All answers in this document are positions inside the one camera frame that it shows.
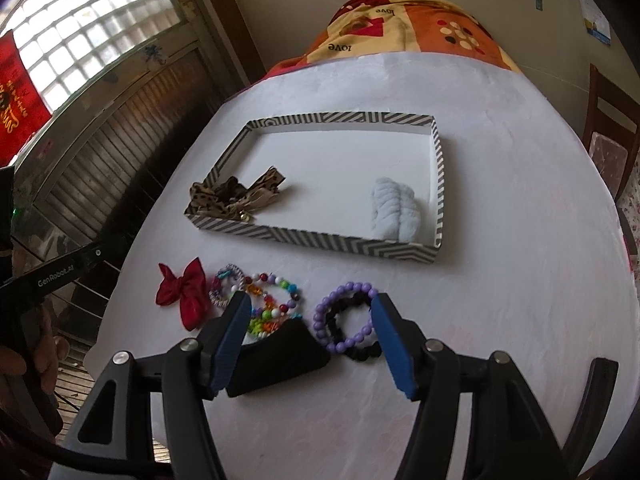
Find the black scrunchie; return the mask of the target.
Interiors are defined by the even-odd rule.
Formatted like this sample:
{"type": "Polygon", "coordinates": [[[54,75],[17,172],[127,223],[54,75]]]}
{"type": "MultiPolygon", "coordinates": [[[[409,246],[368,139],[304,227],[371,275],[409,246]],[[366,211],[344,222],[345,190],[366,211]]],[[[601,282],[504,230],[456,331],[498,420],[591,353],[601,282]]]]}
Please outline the black scrunchie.
{"type": "Polygon", "coordinates": [[[354,292],[336,297],[326,307],[324,326],[329,338],[326,348],[357,363],[382,356],[371,321],[371,300],[368,292],[354,292]]]}

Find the red satin bow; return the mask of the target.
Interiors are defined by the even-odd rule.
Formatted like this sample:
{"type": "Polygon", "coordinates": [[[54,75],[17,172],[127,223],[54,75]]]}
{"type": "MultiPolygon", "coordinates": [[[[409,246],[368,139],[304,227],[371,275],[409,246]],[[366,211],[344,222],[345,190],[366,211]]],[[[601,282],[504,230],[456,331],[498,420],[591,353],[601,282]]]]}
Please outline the red satin bow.
{"type": "Polygon", "coordinates": [[[201,260],[193,259],[180,276],[166,264],[160,263],[158,268],[163,279],[158,286],[155,303],[160,307],[169,307],[178,302],[184,329],[192,332],[200,328],[207,321],[212,307],[201,260]]]}

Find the light blue fluffy scrunchie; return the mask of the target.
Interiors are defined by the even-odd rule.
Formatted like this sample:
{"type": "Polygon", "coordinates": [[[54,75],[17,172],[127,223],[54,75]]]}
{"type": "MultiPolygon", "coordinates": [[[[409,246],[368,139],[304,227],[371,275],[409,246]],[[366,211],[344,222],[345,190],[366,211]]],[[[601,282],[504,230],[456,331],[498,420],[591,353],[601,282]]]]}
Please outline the light blue fluffy scrunchie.
{"type": "Polygon", "coordinates": [[[413,189],[390,178],[378,178],[371,197],[373,237],[415,242],[421,227],[421,213],[413,189]]]}

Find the leopard print bow scrunchie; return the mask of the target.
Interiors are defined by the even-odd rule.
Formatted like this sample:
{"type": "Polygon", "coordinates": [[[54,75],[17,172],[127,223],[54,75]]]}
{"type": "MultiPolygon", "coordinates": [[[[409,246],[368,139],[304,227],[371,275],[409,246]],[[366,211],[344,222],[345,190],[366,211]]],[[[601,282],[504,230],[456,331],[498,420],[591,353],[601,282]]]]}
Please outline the leopard print bow scrunchie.
{"type": "Polygon", "coordinates": [[[254,214],[273,204],[285,176],[271,166],[248,188],[231,176],[214,188],[195,182],[190,188],[190,209],[201,216],[234,221],[250,221],[254,214]]]}

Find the wooden slatted door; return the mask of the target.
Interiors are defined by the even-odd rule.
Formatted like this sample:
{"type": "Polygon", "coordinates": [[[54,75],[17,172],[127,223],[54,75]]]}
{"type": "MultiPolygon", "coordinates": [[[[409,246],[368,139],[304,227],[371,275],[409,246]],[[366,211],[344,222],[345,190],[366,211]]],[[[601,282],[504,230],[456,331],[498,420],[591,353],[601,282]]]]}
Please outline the wooden slatted door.
{"type": "Polygon", "coordinates": [[[32,266],[113,234],[133,240],[228,96],[200,48],[122,70],[64,106],[15,167],[12,238],[32,266]]]}

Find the white lace tablecloth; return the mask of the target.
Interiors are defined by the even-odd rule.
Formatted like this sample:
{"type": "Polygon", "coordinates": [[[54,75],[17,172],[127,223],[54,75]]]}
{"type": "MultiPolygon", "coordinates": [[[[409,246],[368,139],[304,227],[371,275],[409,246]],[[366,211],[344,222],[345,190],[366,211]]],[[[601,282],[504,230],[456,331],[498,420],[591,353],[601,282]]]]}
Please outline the white lace tablecloth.
{"type": "MultiPolygon", "coordinates": [[[[194,257],[233,262],[304,291],[311,309],[337,285],[369,282],[427,337],[486,358],[504,350],[559,441],[590,362],[620,363],[586,467],[605,458],[639,391],[639,306],[610,192],[582,142],[519,73],[446,54],[377,54],[269,78],[224,104],[146,218],[85,368],[118,350],[162,353],[186,337],[176,307],[154,304],[160,271],[194,257]],[[445,156],[444,240],[435,263],[343,255],[201,231],[189,186],[253,118],[320,110],[433,115],[445,156]]],[[[384,359],[337,358],[323,370],[205,405],[230,479],[393,479],[416,414],[384,359]]]]}

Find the red hanging banner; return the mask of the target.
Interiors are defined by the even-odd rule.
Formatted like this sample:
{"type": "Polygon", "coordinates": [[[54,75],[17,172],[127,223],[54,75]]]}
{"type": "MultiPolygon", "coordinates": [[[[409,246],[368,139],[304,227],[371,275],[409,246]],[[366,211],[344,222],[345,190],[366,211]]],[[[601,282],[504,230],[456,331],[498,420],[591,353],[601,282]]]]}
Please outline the red hanging banner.
{"type": "Polygon", "coordinates": [[[30,79],[12,30],[1,37],[0,62],[0,164],[6,167],[52,114],[30,79]]]}

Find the striped black white tray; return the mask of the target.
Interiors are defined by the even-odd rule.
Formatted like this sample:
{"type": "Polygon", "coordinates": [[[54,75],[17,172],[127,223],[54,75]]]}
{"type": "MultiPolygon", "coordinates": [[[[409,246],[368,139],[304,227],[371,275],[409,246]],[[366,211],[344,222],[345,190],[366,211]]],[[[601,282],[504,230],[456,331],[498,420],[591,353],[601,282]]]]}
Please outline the striped black white tray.
{"type": "Polygon", "coordinates": [[[323,112],[253,119],[220,154],[201,185],[231,177],[251,185],[266,169],[284,175],[276,202],[239,219],[207,211],[209,193],[184,214],[202,230],[418,263],[442,247],[445,161],[436,120],[397,112],[323,112]],[[390,178],[413,189],[420,226],[412,242],[372,229],[373,188],[390,178]]]}

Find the glass block window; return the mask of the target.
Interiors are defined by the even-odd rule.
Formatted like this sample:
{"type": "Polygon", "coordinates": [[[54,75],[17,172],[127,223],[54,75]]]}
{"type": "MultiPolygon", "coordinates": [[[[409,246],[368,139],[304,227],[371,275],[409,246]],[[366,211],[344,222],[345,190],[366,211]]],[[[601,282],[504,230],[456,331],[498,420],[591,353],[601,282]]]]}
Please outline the glass block window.
{"type": "Polygon", "coordinates": [[[13,32],[32,83],[54,112],[127,52],[180,22],[171,0],[23,0],[13,32]]]}

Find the dark wooden chair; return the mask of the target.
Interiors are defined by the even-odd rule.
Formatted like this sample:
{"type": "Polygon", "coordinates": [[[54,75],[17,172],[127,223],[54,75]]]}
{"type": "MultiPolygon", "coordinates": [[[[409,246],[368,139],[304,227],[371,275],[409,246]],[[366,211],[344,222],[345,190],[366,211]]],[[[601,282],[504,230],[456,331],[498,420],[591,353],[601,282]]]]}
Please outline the dark wooden chair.
{"type": "Polygon", "coordinates": [[[613,197],[628,255],[637,258],[638,244],[617,201],[623,195],[639,151],[639,104],[593,64],[589,66],[582,144],[613,197]]]}

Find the orange patterned blanket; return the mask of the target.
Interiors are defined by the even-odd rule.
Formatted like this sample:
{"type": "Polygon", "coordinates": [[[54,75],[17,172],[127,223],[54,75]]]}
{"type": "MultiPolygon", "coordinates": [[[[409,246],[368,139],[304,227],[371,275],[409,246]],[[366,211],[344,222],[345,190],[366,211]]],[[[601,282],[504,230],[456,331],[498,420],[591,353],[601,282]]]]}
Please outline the orange patterned blanket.
{"type": "Polygon", "coordinates": [[[520,69],[472,14],[447,0],[349,0],[297,58],[268,78],[341,58],[393,53],[439,53],[474,58],[517,73],[520,69]]]}

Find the wall calendar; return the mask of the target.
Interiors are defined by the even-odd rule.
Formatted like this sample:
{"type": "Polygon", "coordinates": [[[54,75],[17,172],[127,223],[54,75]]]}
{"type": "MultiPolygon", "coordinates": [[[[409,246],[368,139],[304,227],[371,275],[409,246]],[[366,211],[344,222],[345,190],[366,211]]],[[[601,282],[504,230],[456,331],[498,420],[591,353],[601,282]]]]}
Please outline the wall calendar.
{"type": "Polygon", "coordinates": [[[601,44],[612,44],[611,26],[594,0],[578,0],[588,34],[601,44]]]}

